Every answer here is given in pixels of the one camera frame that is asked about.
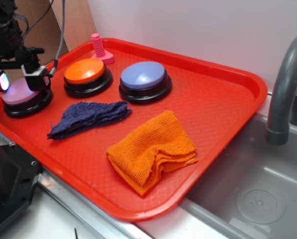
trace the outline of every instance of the cable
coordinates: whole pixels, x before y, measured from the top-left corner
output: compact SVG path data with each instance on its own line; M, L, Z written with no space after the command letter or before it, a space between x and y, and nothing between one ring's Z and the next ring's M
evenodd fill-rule
M64 25L65 25L65 0L62 0L62 27L61 27L61 39L60 39L60 45L59 45L59 49L57 51L57 54L55 55L54 58L54 65L49 73L50 77L53 77L57 67L58 67L58 58L60 55L60 51L63 45L63 38L64 38Z
M25 34L23 35L23 38L22 38L22 42L21 42L21 45L19 46L19 49L22 49L23 48L23 44L24 44L24 39L25 39L25 37L27 36L27 34L29 33L29 31L42 19L42 18L44 18L44 16L48 13L48 11L50 10L50 8L51 8L51 6L52 6L52 4L53 4L53 1L54 0L52 0L52 2L50 3L50 5L49 5L49 7L47 8L47 10L44 12L44 14L39 18L39 19L37 19L34 23L33 23L33 25L25 32Z
M22 16L22 15L20 15L20 14L18 14L18 13L14 13L13 16L14 16L14 17L17 17L17 18L19 18L19 19L21 19L21 20L23 20L23 21L25 21L25 23L27 24L27 28L26 28L26 30L25 30L25 32L24 32L24 34L25 34L25 33L29 30L29 22L28 22L28 19L27 19L25 16Z

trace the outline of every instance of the orange towel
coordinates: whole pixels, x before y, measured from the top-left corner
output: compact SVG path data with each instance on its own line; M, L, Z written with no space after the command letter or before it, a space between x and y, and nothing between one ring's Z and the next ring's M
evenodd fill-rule
M162 172L197 162L195 150L175 114L165 111L106 153L120 176L143 196L159 182Z

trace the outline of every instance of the tray rim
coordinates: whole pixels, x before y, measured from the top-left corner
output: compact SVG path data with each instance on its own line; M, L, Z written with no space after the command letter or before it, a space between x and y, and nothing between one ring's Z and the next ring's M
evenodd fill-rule
M203 160L206 161L207 167L203 168L200 170L198 167L194 169L192 174L190 174L187 179L191 178L193 180L185 180L183 184L180 185L179 188L169 197L169 199L166 201L167 202L167 208L165 208L165 203L159 204L156 207L147 210L147 211L128 211L123 208L119 208L116 206L116 204L112 203L110 200L103 200L103 198L107 199L104 197L100 192L94 191L93 195L91 197L86 196L87 192L90 191L90 188L87 187L85 184L79 182L79 179L76 178L71 172L69 172L67 169L61 168L61 165L53 161L52 157L48 156L46 153L42 152L36 146L32 145L30 142L27 142L26 140L22 139L19 135L14 133L9 127L6 125L3 125L0 123L0 132L8 137L10 140L14 141L15 143L19 144L21 147L23 147L28 153L30 153L32 156L37 158L43 158L45 160L45 166L47 170L51 171L54 173L56 176L59 177L59 174L57 171L59 168L61 168L62 171L62 177L60 178L64 180L67 184L69 184L71 187L73 187L75 190L80 192L83 196L88 198L90 201L92 201L94 204L102 208L105 212L110 214L111 216L124 220L124 221L130 221L130 222L135 222L135 221L142 221L142 220L147 220L150 218L153 218L161 213L165 213L169 210L171 210L173 207L175 207L180 200L184 197L186 192L189 190L189 188L200 178L200 176L206 171L206 169L211 165L211 163L216 159L216 157L221 153L221 151L224 149L224 147L235 137L235 135L242 129L242 127L246 124L246 122L252 117L252 115L257 111L257 109L260 107L260 105L264 102L264 100L267 97L267 86L264 83L264 81L258 77L257 75L239 70L236 68L228 67L228 66L223 66L220 64L216 63L211 63L208 61L196 59L196 58L191 58L131 42L126 42L123 40L115 39L115 38L103 38L103 45L105 48L111 48L112 46L123 46L123 49L119 49L122 52L126 53L126 50L132 49L135 53L138 52L138 49L142 51L142 54L147 54L146 58L160 58L163 57L165 59L172 59L169 60L170 62L167 63L169 65L173 65L178 67L180 65L180 68L183 69L185 67L185 70L190 70L194 71L196 73L201 73L205 69L208 69L209 71L207 72L208 74L216 74L215 71L220 71L220 74L225 75L225 74L233 74L235 76L238 76L236 81L233 81L234 83L237 83L239 85L242 85L249 89L252 94L254 95L254 102L252 104L252 107L248 108L247 111L238 119L236 120L235 124L228 130L228 132L217 142L215 147L211 149L211 151L203 158ZM75 54L80 51L85 51L89 52L93 50L93 45L92 42L87 42L82 44L81 46L75 48L74 50L64 54L59 58L59 68L63 67L62 62L64 62L65 59L67 58L74 58ZM48 69L52 68L53 63L49 63L46 67ZM48 165L52 161L52 170L48 168Z

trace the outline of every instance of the sink drain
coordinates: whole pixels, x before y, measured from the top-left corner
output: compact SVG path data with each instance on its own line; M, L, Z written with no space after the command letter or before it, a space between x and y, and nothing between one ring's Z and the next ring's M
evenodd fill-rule
M274 223L286 209L282 195L265 184L252 184L239 191L236 197L239 213L257 224Z

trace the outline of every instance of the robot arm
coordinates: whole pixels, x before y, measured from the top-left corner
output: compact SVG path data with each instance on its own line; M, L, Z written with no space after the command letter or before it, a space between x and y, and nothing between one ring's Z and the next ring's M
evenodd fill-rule
M14 18L16 9L14 1L0 0L0 75L5 69L22 68L30 90L49 89L51 86L50 77L52 76L46 71L45 67L41 66L37 56L37 54L44 53L44 49L23 46L22 31Z

